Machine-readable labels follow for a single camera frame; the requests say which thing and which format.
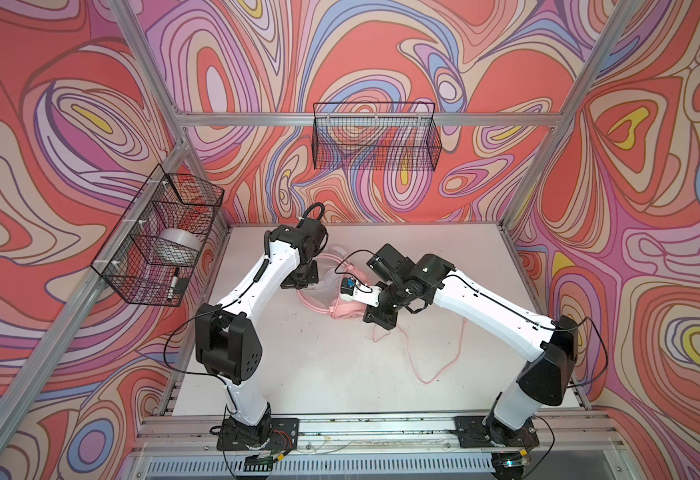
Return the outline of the pink headphones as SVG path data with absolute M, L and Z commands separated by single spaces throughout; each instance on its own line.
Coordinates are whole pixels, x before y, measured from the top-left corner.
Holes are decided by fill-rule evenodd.
M 334 269 L 342 258 L 334 252 L 323 253 L 317 259 L 319 281 L 306 289 L 298 290 L 297 295 L 308 309 L 332 319 L 345 320 L 362 318 L 366 306 L 340 297 L 342 274 Z

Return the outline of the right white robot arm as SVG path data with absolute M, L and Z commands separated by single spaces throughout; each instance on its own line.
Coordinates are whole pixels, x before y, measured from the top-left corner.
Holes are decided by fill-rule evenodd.
M 516 305 L 469 278 L 453 263 L 426 254 L 417 262 L 386 244 L 367 263 L 379 281 L 370 286 L 344 278 L 345 301 L 365 305 L 363 320 L 386 330 L 412 303 L 437 305 L 481 327 L 512 347 L 525 365 L 482 420 L 487 442 L 502 447 L 536 445 L 532 418 L 543 406 L 562 404 L 577 362 L 578 324 L 553 320 Z

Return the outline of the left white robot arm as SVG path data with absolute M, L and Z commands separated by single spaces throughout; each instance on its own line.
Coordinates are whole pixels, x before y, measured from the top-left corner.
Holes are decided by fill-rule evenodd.
M 195 356 L 206 373 L 220 379 L 229 395 L 220 427 L 223 445 L 257 449 L 273 435 L 272 409 L 255 381 L 263 359 L 256 322 L 281 289 L 302 290 L 319 282 L 316 258 L 328 243 L 322 223 L 325 205 L 316 202 L 295 226 L 280 225 L 264 235 L 263 255 L 241 282 L 195 315 Z

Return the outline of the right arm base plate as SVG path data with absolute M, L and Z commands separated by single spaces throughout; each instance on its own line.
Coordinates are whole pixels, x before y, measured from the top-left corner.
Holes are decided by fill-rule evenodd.
M 462 448 L 526 449 L 540 445 L 531 418 L 518 430 L 511 430 L 493 416 L 455 416 L 451 431 Z

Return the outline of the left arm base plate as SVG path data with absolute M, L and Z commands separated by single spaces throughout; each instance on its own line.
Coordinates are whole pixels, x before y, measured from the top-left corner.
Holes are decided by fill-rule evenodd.
M 219 451 L 288 451 L 298 446 L 300 420 L 296 417 L 264 418 L 257 426 L 248 426 L 230 418 L 210 428 L 217 437 Z

